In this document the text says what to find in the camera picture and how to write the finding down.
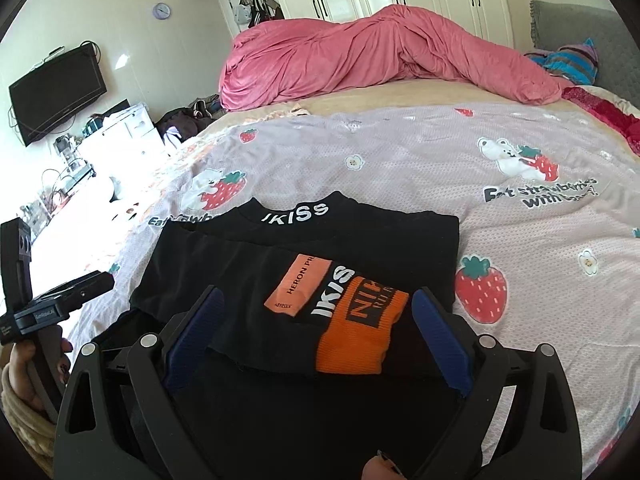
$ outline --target strawberry leaf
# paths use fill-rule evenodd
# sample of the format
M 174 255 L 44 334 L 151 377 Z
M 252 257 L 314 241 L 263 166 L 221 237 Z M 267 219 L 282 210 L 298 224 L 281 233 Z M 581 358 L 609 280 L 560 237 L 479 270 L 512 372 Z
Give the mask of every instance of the strawberry leaf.
M 536 155 L 541 155 L 542 152 L 537 148 L 532 148 L 530 146 L 518 146 L 520 156 L 526 156 L 527 158 L 536 158 Z
M 462 274 L 472 280 L 477 280 L 489 274 L 491 263 L 487 258 L 481 260 L 477 256 L 462 258 Z
M 227 173 L 220 182 L 223 184 L 237 184 L 240 182 L 241 178 L 244 178 L 246 173 L 242 171 L 233 171 L 232 173 Z

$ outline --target strawberry print blanket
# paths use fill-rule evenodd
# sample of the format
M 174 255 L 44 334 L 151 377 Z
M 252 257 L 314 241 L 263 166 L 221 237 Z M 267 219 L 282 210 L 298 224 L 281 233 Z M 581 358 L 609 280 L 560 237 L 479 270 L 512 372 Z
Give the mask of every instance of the strawberry print blanket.
M 281 118 L 205 133 L 174 159 L 116 258 L 115 289 L 81 310 L 76 349 L 128 309 L 167 219 L 204 221 L 253 196 L 287 210 L 340 190 L 460 218 L 454 312 L 505 346 L 557 349 L 585 476 L 635 410 L 640 164 L 581 113 L 471 103 Z M 485 459 L 509 405 L 503 396 Z

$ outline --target wall-mounted tv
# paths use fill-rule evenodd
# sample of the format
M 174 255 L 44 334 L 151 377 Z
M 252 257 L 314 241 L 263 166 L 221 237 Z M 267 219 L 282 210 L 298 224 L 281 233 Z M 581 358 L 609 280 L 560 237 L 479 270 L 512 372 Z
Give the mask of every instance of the wall-mounted tv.
M 24 145 L 52 132 L 106 91 L 91 42 L 32 70 L 9 87 Z

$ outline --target tan fuzzy sleeve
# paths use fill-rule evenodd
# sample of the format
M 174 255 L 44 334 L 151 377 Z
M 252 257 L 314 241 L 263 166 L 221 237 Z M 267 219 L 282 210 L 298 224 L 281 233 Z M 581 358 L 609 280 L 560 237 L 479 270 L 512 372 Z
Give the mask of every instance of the tan fuzzy sleeve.
M 2 370 L 2 411 L 29 455 L 53 478 L 56 427 L 15 394 L 9 382 L 9 365 Z

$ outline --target orange cuff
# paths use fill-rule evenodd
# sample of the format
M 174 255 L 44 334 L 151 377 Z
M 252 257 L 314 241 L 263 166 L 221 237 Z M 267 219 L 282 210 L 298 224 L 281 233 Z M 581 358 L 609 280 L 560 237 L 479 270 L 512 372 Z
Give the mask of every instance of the orange cuff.
M 316 353 L 316 370 L 330 374 L 379 374 L 406 292 L 357 276 L 335 307 Z

